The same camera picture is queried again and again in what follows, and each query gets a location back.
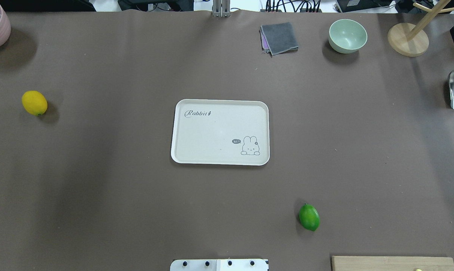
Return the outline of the green lemon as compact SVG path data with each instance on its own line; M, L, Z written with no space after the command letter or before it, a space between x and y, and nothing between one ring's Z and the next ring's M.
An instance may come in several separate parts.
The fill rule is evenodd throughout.
M320 216L318 211L311 204L304 204L298 212L300 224L306 230L316 231L320 225Z

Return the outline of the yellow lemon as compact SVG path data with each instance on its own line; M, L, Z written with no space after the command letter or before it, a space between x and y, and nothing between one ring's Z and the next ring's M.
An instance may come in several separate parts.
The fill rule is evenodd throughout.
M43 115L48 108L46 98L39 91L26 91L22 95L21 101L26 112L33 116Z

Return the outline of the white rabbit tray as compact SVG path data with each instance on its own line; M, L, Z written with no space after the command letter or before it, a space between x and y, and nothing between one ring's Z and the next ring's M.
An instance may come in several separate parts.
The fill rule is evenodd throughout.
M181 164L265 165L270 159L268 106L248 100L180 100L170 156Z

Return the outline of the grey folded cloth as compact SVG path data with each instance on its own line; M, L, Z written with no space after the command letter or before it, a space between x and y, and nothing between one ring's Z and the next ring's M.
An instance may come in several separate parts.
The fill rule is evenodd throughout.
M299 48L292 23L264 24L260 28L261 46L272 56Z

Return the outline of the white mounting plate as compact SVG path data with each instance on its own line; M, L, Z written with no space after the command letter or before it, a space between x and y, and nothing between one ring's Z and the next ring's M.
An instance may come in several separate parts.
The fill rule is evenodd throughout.
M177 259L170 271L268 271L268 259Z

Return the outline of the pale green bowl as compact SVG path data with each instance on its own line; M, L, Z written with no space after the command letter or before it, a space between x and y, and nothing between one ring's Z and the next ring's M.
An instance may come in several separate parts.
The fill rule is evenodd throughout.
M366 29L354 20L337 20L329 27L328 42L338 53L357 52L367 43L367 40Z

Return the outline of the wooden board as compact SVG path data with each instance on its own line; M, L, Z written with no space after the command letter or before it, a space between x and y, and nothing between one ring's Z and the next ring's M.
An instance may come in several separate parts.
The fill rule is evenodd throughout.
M454 271L451 257L332 256L334 271Z

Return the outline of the wooden stand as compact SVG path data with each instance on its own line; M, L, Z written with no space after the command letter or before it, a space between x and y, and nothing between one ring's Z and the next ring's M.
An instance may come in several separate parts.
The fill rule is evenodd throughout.
M454 7L446 8L450 0L439 0L432 8L414 2L413 6L426 12L425 16L416 24L399 23L392 26L388 32L388 42L401 55L417 57L426 52L429 39L424 28L438 14L452 12Z

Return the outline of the metal bracket post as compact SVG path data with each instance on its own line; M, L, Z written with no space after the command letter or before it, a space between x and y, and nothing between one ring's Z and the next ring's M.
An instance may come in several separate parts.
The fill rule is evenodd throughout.
M213 2L213 17L230 17L231 8L230 0L212 0Z

